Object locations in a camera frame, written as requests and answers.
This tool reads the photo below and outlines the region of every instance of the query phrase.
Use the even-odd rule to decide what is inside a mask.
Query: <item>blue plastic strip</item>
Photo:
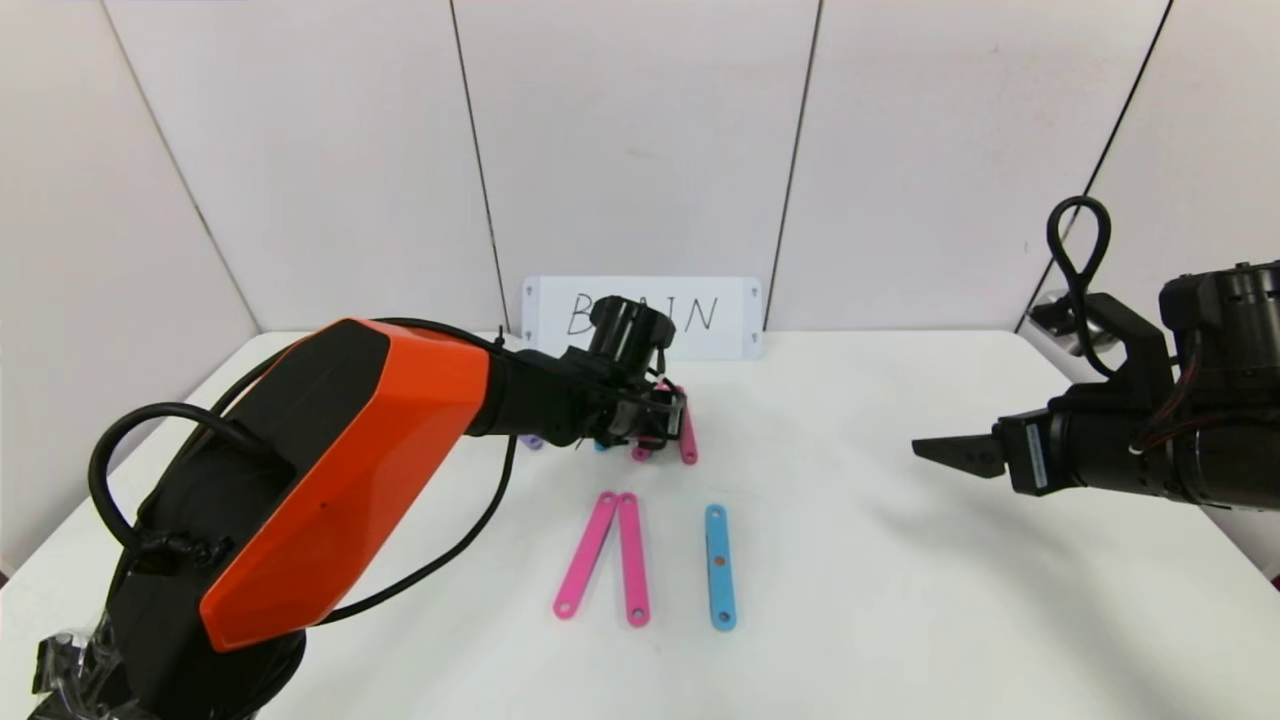
[[[728,512],[707,506],[707,587],[712,601],[712,625],[728,632],[737,625],[733,603],[733,562],[728,553]]]

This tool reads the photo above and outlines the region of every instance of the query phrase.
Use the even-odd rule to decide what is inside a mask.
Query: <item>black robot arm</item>
[[[1280,261],[1165,286],[1160,307],[1178,346],[1176,383],[1160,328],[1110,295],[1061,302],[1083,309],[1078,325],[1119,340],[1125,363],[1042,410],[1000,418],[991,434],[913,441],[916,455],[983,478],[1007,465],[1024,495],[1097,487],[1280,510]]]

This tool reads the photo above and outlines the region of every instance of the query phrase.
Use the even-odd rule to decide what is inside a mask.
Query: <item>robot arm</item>
[[[1102,232],[1110,228],[1097,201],[1068,200],[1051,217],[1051,249],[1061,246],[1056,218],[1074,205],[1100,214]],[[1101,250],[1080,273],[1083,284]],[[1059,264],[1064,256],[1055,251]],[[1066,261],[1064,274],[1073,273]],[[1176,383],[1160,328],[1108,295],[1076,290],[1046,315],[1065,319],[1085,350],[1097,325],[1124,343],[1124,365],[1103,383],[1071,386],[1042,410],[1000,418],[991,434],[914,441],[915,454],[982,478],[1007,465],[1014,491],[1033,496],[1097,487],[1280,510],[1280,261],[1164,287],[1160,313],[1178,345]]]
[[[684,398],[645,377],[654,354],[662,372],[671,320],[608,297],[591,322],[589,350],[556,359],[424,320],[340,320],[264,363],[212,411],[160,404],[123,418],[90,466],[93,502],[124,548],[104,620],[86,648],[58,638],[41,647],[36,691],[58,692],[33,717],[100,716],[93,707],[247,717],[297,669],[305,628],[387,600],[479,534],[516,434],[557,446],[675,439]],[[125,433],[163,415],[204,427],[129,524],[106,489],[106,462]],[[512,436],[481,521],[397,587],[334,610],[463,434]],[[84,673],[86,656],[99,659],[92,671],[69,674]],[[92,702],[59,714],[68,691]]]

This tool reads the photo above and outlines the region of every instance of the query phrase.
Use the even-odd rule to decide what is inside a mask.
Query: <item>white table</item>
[[[255,338],[207,404],[285,342]],[[756,363],[673,364],[701,462],[520,448],[506,503],[445,570],[310,633],[262,716],[1274,719],[1280,594],[1196,507],[1016,496],[911,455],[1066,380],[997,332],[795,333]],[[186,434],[111,477],[133,506]],[[488,502],[503,441],[458,443],[353,591],[435,557]],[[623,620],[616,536],[577,618],[552,598],[596,495],[644,516],[653,621]],[[708,619],[703,511],[730,512],[739,624]],[[118,548],[86,502],[3,591],[0,717],[26,717],[35,643],[88,626]]]

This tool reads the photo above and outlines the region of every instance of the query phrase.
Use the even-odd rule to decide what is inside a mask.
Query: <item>white sign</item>
[[[591,306],[620,295],[660,311],[676,324],[672,360],[742,360],[763,348],[764,296],[754,278],[571,278],[525,281],[525,342],[559,356],[591,342]]]

